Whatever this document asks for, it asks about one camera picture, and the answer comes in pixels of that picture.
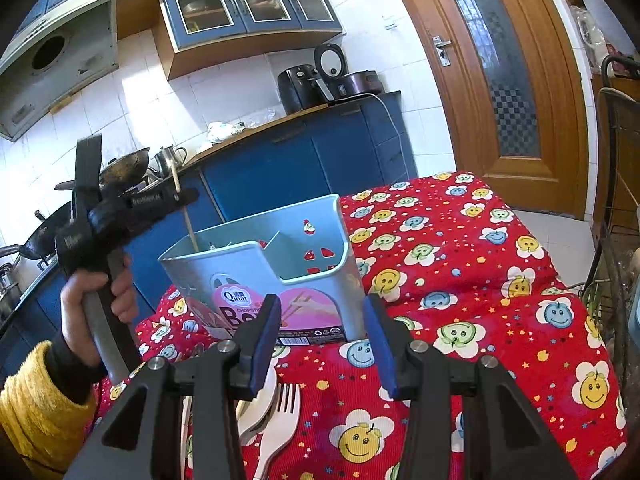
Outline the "person's left hand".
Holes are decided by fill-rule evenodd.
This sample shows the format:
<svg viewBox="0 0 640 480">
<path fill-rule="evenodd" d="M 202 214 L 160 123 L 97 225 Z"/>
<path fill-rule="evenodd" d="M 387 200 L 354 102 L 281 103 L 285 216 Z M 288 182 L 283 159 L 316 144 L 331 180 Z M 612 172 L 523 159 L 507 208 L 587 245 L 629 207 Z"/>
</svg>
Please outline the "person's left hand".
<svg viewBox="0 0 640 480">
<path fill-rule="evenodd" d="M 114 279 L 111 290 L 115 297 L 112 312 L 120 322 L 130 324 L 138 315 L 134 277 L 130 271 L 131 258 L 125 254 L 124 270 Z M 93 342 L 82 307 L 82 298 L 107 283 L 101 272 L 77 270 L 66 282 L 61 292 L 61 318 L 63 338 L 82 364 L 95 368 L 101 363 L 98 349 Z"/>
</svg>

